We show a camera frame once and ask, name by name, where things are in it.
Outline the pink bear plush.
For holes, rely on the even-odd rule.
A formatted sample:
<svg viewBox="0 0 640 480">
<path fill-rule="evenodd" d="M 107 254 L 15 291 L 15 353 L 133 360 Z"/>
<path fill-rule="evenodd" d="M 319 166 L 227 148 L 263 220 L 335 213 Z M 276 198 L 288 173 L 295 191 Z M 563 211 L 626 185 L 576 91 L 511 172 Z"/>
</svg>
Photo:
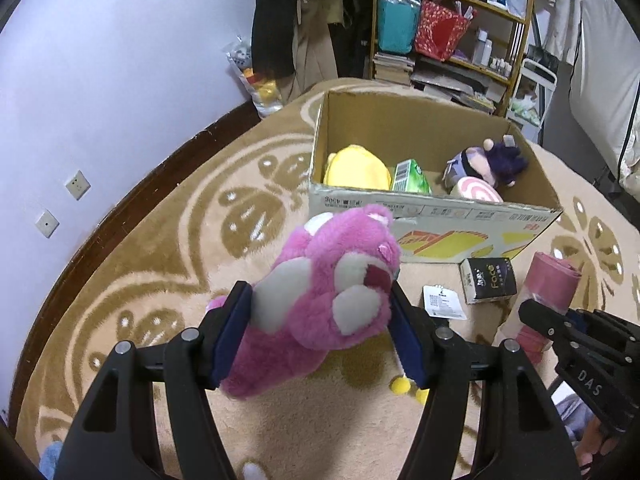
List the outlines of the pink bear plush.
<svg viewBox="0 0 640 480">
<path fill-rule="evenodd" d="M 382 205 L 322 212 L 297 228 L 253 286 L 250 322 L 222 391 L 258 396 L 307 376 L 333 350 L 386 329 L 400 270 L 392 213 Z"/>
</svg>

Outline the pink tissue pack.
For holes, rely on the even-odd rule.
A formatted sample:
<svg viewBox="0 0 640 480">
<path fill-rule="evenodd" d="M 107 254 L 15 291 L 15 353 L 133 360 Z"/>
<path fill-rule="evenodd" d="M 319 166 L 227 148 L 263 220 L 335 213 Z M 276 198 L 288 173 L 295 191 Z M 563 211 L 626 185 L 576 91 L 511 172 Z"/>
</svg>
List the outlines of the pink tissue pack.
<svg viewBox="0 0 640 480">
<path fill-rule="evenodd" d="M 565 314 L 581 278 L 582 274 L 568 260 L 536 252 L 513 308 L 506 322 L 498 327 L 492 345 L 498 347 L 505 339 L 514 339 L 532 363 L 538 365 L 550 347 L 550 339 L 521 321 L 521 305 L 533 299 L 548 309 Z"/>
</svg>

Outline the white paper tag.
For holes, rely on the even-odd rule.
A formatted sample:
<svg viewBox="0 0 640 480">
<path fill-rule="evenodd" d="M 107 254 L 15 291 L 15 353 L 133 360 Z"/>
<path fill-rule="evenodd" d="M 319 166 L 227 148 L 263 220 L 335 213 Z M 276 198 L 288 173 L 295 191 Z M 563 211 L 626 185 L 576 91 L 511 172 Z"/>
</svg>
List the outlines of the white paper tag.
<svg viewBox="0 0 640 480">
<path fill-rule="evenodd" d="M 424 310 L 433 318 L 466 320 L 462 303 L 454 290 L 440 285 L 424 285 L 422 295 Z"/>
</svg>

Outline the open cardboard box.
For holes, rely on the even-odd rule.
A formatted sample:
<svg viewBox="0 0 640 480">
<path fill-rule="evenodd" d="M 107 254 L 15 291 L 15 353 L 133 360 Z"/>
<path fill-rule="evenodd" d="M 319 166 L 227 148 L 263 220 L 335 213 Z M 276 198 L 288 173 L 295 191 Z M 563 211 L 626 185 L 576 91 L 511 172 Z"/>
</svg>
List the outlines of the open cardboard box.
<svg viewBox="0 0 640 480">
<path fill-rule="evenodd" d="M 314 129 L 310 214 L 381 205 L 407 261 L 513 258 L 562 214 L 534 150 L 502 117 L 373 84 L 326 90 L 302 117 Z"/>
</svg>

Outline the purple haired plush doll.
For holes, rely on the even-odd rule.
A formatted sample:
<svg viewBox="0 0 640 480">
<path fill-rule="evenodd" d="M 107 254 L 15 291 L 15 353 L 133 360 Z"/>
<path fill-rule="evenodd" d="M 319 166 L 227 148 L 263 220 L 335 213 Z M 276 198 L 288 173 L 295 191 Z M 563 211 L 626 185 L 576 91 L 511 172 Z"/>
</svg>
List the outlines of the purple haired plush doll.
<svg viewBox="0 0 640 480">
<path fill-rule="evenodd" d="M 470 146 L 449 159 L 442 173 L 442 185 L 451 191 L 465 177 L 484 180 L 493 188 L 510 188 L 516 177 L 528 167 L 528 161 L 515 141 L 505 134 L 500 142 L 485 139 L 482 146 Z"/>
</svg>

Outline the beige patterned rug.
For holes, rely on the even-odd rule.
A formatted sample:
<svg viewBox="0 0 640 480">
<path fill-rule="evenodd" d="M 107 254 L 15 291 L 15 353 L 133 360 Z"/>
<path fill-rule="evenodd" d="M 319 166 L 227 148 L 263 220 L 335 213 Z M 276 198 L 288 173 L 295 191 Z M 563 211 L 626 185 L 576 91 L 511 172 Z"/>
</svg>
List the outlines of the beige patterned rug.
<svg viewBox="0 0 640 480">
<path fill-rule="evenodd" d="M 65 439 L 108 352 L 124 339 L 164 344 L 198 324 L 210 300 L 261 278 L 308 217 L 314 129 L 305 104 L 320 84 L 245 131 L 165 198 L 102 263 L 50 336 L 28 383 L 16 425 L 31 460 Z M 639 234 L 590 183 L 534 148 L 558 194 L 561 217 L 515 257 L 524 278 L 536 252 L 570 260 L 582 274 L 574 307 L 637 321 Z M 413 301 L 426 284 L 462 287 L 457 263 L 408 261 L 399 274 Z M 247 401 L 214 391 L 217 429 L 234 469 L 271 479 L 393 479 L 408 454 L 423 405 L 396 396 L 401 375 L 390 337 L 331 353 L 314 374 Z"/>
</svg>

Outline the green tissue pack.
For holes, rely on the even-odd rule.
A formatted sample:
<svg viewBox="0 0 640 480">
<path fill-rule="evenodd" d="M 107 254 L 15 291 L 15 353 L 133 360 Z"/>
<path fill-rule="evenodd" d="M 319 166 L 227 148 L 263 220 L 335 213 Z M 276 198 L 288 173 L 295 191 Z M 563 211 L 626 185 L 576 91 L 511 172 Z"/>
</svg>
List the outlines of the green tissue pack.
<svg viewBox="0 0 640 480">
<path fill-rule="evenodd" d="M 431 194 L 427 178 L 415 159 L 407 159 L 396 165 L 392 190 L 398 193 Z"/>
</svg>

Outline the white utility cart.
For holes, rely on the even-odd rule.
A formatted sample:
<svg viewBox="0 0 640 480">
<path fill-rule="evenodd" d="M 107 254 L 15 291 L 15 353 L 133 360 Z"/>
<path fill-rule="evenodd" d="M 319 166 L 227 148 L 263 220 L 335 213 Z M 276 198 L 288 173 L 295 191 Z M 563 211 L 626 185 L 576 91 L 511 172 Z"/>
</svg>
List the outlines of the white utility cart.
<svg viewBox="0 0 640 480">
<path fill-rule="evenodd" d="M 520 128 L 530 142 L 539 144 L 558 77 L 546 66 L 523 58 L 506 118 Z"/>
</svg>

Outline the yellow round plush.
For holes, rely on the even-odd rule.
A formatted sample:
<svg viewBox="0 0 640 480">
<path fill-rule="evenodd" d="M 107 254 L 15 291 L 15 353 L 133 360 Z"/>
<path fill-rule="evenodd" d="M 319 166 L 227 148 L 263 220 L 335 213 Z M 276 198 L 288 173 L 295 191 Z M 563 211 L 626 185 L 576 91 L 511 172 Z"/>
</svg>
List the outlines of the yellow round plush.
<svg viewBox="0 0 640 480">
<path fill-rule="evenodd" d="M 393 180 L 378 156 L 352 144 L 329 154 L 322 182 L 334 188 L 389 191 Z"/>
</svg>

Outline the wooden bookshelf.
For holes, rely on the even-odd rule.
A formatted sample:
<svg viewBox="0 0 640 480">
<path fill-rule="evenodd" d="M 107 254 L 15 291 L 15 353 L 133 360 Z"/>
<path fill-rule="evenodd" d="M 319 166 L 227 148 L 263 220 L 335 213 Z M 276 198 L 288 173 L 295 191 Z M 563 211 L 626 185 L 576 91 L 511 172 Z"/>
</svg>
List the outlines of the wooden bookshelf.
<svg viewBox="0 0 640 480">
<path fill-rule="evenodd" d="M 502 76 L 482 64 L 462 60 L 454 54 L 462 39 L 472 32 L 477 14 L 482 12 L 495 15 L 511 26 L 509 40 L 495 36 L 484 40 L 485 44 L 491 45 L 493 54 L 504 54 L 504 62 L 511 66 L 509 75 Z M 495 108 L 495 114 L 504 117 L 514 96 L 533 16 L 534 0 L 525 1 L 525 15 L 521 18 L 482 0 L 421 0 L 413 51 L 439 63 L 472 70 L 503 86 L 504 92 Z"/>
</svg>

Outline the stack of books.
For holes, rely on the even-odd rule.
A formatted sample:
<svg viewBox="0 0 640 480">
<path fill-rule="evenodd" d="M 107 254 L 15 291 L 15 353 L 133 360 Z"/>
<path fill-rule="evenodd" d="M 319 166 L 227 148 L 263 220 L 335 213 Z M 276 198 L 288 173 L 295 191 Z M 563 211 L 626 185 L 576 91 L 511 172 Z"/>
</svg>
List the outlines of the stack of books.
<svg viewBox="0 0 640 480">
<path fill-rule="evenodd" d="M 416 61 L 408 55 L 376 52 L 373 55 L 373 78 L 410 87 L 414 66 Z"/>
</svg>

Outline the bag of toys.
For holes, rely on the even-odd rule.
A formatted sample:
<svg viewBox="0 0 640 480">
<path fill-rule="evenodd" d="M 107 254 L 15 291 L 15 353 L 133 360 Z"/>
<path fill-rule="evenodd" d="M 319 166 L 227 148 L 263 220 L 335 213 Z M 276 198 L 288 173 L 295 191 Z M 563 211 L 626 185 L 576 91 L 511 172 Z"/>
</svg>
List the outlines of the bag of toys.
<svg viewBox="0 0 640 480">
<path fill-rule="evenodd" d="M 262 119 L 277 113 L 282 107 L 277 83 L 254 71 L 252 45 L 241 36 L 224 48 L 232 73 L 250 95 L 258 116 Z"/>
</svg>

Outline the teal bag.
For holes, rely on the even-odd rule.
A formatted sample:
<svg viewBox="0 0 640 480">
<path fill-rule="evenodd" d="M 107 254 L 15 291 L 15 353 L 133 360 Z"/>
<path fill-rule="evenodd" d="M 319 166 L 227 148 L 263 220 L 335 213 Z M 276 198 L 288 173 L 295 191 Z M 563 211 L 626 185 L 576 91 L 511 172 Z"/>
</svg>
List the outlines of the teal bag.
<svg viewBox="0 0 640 480">
<path fill-rule="evenodd" d="M 408 54 L 413 48 L 421 0 L 378 0 L 378 47 L 388 53 Z"/>
</svg>

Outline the beige hanging coat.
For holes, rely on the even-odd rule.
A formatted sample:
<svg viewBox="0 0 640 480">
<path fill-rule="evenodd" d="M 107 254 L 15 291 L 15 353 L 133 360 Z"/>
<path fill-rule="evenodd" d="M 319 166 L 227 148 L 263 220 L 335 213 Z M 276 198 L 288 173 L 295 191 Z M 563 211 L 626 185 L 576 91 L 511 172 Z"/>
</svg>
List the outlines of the beige hanging coat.
<svg viewBox="0 0 640 480">
<path fill-rule="evenodd" d="M 285 94 L 294 100 L 319 82 L 337 78 L 330 25 L 344 24 L 343 0 L 298 0 L 292 55 L 294 73 Z"/>
</svg>

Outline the white wall socket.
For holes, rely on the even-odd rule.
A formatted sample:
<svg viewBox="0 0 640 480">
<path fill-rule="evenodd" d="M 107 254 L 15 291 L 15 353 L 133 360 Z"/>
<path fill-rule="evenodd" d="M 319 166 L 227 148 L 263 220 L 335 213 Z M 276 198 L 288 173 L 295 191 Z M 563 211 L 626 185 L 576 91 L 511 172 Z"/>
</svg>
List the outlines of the white wall socket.
<svg viewBox="0 0 640 480">
<path fill-rule="evenodd" d="M 80 200 L 91 188 L 91 184 L 81 170 L 77 170 L 76 174 L 65 183 L 66 190 L 74 200 Z"/>
</svg>

